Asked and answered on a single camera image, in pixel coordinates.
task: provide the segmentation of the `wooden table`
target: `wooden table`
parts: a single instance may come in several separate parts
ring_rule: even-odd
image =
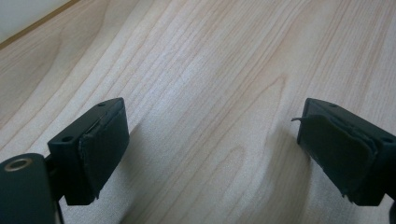
[[[123,97],[131,144],[66,223],[388,223],[296,144],[304,100],[396,133],[396,1],[86,0],[0,50],[0,159]]]

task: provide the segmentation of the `wood grain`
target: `wood grain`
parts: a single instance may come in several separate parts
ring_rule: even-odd
[[[396,133],[396,2],[86,0],[0,51],[0,159],[121,96],[131,144],[66,223],[388,223],[297,146],[306,97]]]

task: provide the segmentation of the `round joint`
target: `round joint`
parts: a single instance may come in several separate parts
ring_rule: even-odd
[[[4,168],[7,172],[19,171],[32,163],[32,159],[30,158],[21,158],[15,161],[9,162]]]

